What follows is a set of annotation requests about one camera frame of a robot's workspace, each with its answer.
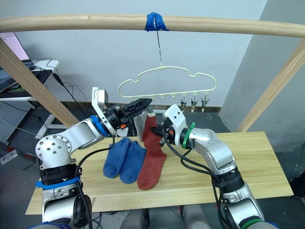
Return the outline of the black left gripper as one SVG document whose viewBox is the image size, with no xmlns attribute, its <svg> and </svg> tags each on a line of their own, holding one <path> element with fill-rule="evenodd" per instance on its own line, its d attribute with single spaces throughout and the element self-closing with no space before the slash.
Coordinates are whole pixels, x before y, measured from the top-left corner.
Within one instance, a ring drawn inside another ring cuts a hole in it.
<svg viewBox="0 0 305 229">
<path fill-rule="evenodd" d="M 125 106 L 114 105 L 107 109 L 106 119 L 115 130 L 129 127 L 131 120 L 145 122 L 146 108 L 151 102 L 151 98 L 140 98 Z"/>
</svg>

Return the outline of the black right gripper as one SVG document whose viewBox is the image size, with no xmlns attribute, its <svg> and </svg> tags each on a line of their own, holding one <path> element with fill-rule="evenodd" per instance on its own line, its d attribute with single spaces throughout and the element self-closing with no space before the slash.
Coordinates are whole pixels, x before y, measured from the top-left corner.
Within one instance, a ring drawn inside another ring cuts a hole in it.
<svg viewBox="0 0 305 229">
<path fill-rule="evenodd" d="M 175 130 L 169 118 L 166 118 L 158 127 L 151 127 L 150 130 L 159 137 L 162 137 L 159 142 L 161 146 L 165 144 L 166 139 L 170 144 L 175 145 Z"/>
</svg>

